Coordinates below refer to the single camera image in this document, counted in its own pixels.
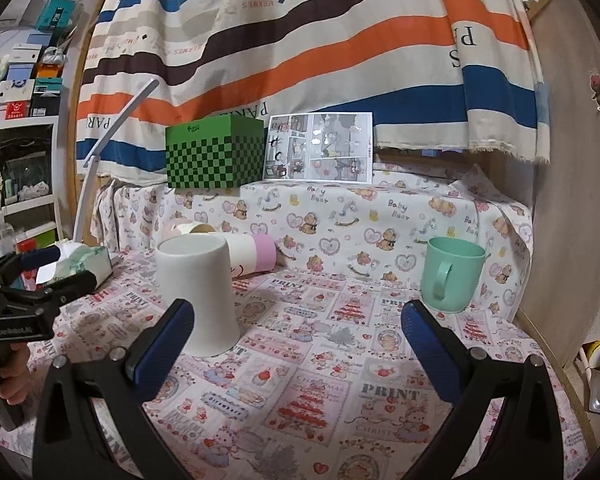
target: striped curtain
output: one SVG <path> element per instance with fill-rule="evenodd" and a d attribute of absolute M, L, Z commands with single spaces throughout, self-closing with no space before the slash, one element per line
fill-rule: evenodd
<path fill-rule="evenodd" d="M 549 159 L 546 91 L 520 0 L 106 0 L 77 159 L 151 77 L 101 173 L 163 182 L 164 129 L 208 115 L 372 112 L 376 146 Z"/>

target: tablecloth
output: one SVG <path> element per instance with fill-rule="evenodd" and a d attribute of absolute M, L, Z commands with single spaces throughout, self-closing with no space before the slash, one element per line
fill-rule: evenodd
<path fill-rule="evenodd" d="M 0 443 L 30 456 L 38 396 L 57 354 L 78 362 L 129 346 L 165 309 L 151 251 L 127 254 L 93 296 L 64 307 L 51 341 L 31 344 L 33 389 L 26 423 Z M 450 405 L 441 401 L 400 330 L 400 309 L 418 292 L 386 280 L 282 269 L 233 282 L 242 337 L 216 358 L 181 355 L 144 409 L 196 479 L 400 480 Z M 538 344 L 473 306 L 436 314 L 467 346 L 521 362 Z M 587 459 L 566 393 L 549 367 L 560 414 L 565 478 Z M 118 462 L 137 473 L 106 406 L 96 412 Z M 491 403 L 460 470 L 489 439 Z"/>
<path fill-rule="evenodd" d="M 269 234 L 292 269 L 420 288 L 427 241 L 457 237 L 486 248 L 473 305 L 513 320 L 531 261 L 526 206 L 499 193 L 479 166 L 458 173 L 375 164 L 372 186 L 256 182 L 239 189 L 121 186 L 96 197 L 92 233 L 112 251 L 154 248 L 165 224 L 187 218 L 217 231 Z"/>

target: pink lid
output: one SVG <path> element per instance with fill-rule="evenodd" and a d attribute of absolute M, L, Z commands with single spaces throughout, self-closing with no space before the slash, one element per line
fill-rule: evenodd
<path fill-rule="evenodd" d="M 256 244 L 255 272 L 272 270 L 276 266 L 276 244 L 269 235 L 251 235 Z"/>

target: green object on shelf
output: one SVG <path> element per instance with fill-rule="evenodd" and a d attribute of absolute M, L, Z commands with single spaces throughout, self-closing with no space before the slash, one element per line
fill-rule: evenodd
<path fill-rule="evenodd" d="M 43 249 L 45 247 L 49 247 L 49 245 L 53 245 L 56 243 L 56 228 L 51 228 L 49 231 L 45 231 L 37 236 L 34 236 L 34 240 L 36 241 L 36 247 L 38 249 Z"/>
<path fill-rule="evenodd" d="M 208 117 L 166 129 L 167 183 L 174 188 L 238 187 L 262 178 L 264 122 Z"/>

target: white box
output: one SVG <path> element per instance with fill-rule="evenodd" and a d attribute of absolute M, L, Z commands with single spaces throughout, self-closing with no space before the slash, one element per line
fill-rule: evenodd
<path fill-rule="evenodd" d="M 0 104 L 11 101 L 29 101 L 33 95 L 35 83 L 35 79 L 2 81 L 0 83 Z"/>
<path fill-rule="evenodd" d="M 42 45 L 16 43 L 9 54 L 9 63 L 35 63 L 40 56 Z"/>

